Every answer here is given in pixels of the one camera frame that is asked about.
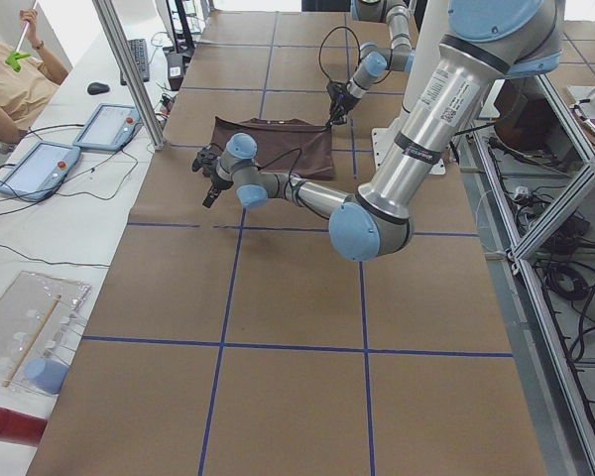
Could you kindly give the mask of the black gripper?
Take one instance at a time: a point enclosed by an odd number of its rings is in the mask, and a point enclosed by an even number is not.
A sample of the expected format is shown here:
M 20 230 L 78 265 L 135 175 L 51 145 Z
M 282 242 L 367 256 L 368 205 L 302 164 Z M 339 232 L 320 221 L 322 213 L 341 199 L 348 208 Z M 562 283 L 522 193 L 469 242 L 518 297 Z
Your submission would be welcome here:
M 211 181 L 211 186 L 202 202 L 204 207 L 211 207 L 222 191 L 231 187 L 231 182 L 222 178 L 217 171 L 219 154 L 212 151 L 213 147 L 213 143 L 203 147 L 196 154 L 195 159 L 191 163 L 191 169 L 195 173 L 202 172 L 202 175 L 206 178 L 210 178 Z
M 347 113 L 359 102 L 344 83 L 329 81 L 326 86 L 330 98 L 329 113 L 332 114 L 326 122 L 327 127 L 341 126 L 347 123 Z

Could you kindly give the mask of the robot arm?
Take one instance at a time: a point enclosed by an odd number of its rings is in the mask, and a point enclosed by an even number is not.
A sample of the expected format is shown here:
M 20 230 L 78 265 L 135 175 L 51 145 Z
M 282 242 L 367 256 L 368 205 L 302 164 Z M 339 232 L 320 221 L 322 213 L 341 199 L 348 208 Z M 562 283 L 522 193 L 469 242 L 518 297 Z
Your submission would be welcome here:
M 346 193 L 293 172 L 267 172 L 256 163 L 255 140 L 238 133 L 213 162 L 204 205 L 230 188 L 246 209 L 282 198 L 326 218 L 333 248 L 348 260 L 403 249 L 413 235 L 410 202 L 493 83 L 558 66 L 564 11 L 561 1 L 428 2 L 405 104 L 369 181 Z
M 354 20 L 388 26 L 390 45 L 382 48 L 373 42 L 357 44 L 357 67 L 346 81 L 333 80 L 323 65 L 319 65 L 328 79 L 326 90 L 330 105 L 326 127 L 345 124 L 349 112 L 366 92 L 391 71 L 411 71 L 416 51 L 411 43 L 409 20 L 416 3 L 402 0 L 350 2 Z

